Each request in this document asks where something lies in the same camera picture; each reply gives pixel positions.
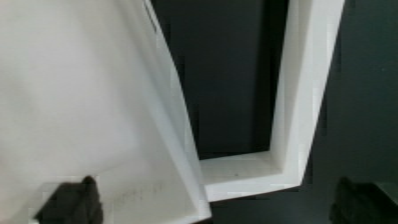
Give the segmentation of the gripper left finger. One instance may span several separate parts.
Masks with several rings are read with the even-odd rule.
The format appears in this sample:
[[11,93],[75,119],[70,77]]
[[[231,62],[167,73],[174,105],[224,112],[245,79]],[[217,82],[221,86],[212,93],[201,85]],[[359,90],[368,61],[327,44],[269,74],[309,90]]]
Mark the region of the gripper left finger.
[[36,213],[39,224],[103,224],[103,206],[96,180],[62,183]]

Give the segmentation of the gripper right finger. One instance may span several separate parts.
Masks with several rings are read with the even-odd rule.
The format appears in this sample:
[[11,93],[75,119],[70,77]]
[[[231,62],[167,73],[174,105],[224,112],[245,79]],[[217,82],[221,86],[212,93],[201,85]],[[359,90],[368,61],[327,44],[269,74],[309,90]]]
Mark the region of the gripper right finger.
[[329,220],[333,224],[398,224],[398,184],[340,179]]

